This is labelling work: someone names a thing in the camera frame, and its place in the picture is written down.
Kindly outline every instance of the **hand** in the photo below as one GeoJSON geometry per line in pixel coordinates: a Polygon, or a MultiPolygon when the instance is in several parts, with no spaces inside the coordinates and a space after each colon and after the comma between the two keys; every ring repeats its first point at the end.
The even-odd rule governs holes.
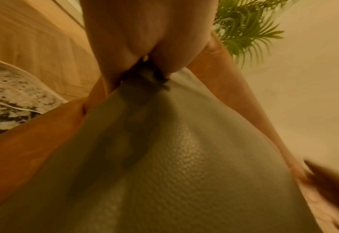
{"type": "Polygon", "coordinates": [[[149,56],[165,77],[209,40],[218,0],[81,0],[89,42],[109,93],[149,56]]]}
{"type": "MultiPolygon", "coordinates": [[[[305,164],[312,171],[308,178],[320,195],[339,208],[339,173],[311,161],[305,161],[305,164]]],[[[339,229],[339,219],[334,219],[333,223],[339,229]]]]}

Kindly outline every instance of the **patterned rug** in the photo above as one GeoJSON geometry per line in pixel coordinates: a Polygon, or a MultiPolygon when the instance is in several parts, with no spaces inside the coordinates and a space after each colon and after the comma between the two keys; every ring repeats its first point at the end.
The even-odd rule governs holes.
{"type": "Polygon", "coordinates": [[[34,76],[0,62],[0,134],[65,102],[34,76]]]}

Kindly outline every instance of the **olive green leather surface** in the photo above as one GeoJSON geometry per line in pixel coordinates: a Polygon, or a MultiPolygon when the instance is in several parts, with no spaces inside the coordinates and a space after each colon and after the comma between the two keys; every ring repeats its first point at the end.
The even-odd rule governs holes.
{"type": "Polygon", "coordinates": [[[188,70],[153,72],[128,75],[0,205],[0,233],[321,232],[264,135],[188,70]]]}

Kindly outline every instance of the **wood grain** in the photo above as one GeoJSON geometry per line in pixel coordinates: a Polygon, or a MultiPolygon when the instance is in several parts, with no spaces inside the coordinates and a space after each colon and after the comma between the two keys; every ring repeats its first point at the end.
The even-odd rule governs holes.
{"type": "Polygon", "coordinates": [[[52,0],[0,0],[0,60],[67,100],[87,96],[100,76],[85,31],[52,0]]]}

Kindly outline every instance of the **beige wall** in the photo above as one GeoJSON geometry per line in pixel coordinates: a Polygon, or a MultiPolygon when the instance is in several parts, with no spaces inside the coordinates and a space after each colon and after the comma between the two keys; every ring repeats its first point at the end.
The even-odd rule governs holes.
{"type": "Polygon", "coordinates": [[[339,168],[339,0],[300,0],[264,63],[243,73],[290,149],[339,168]]]}

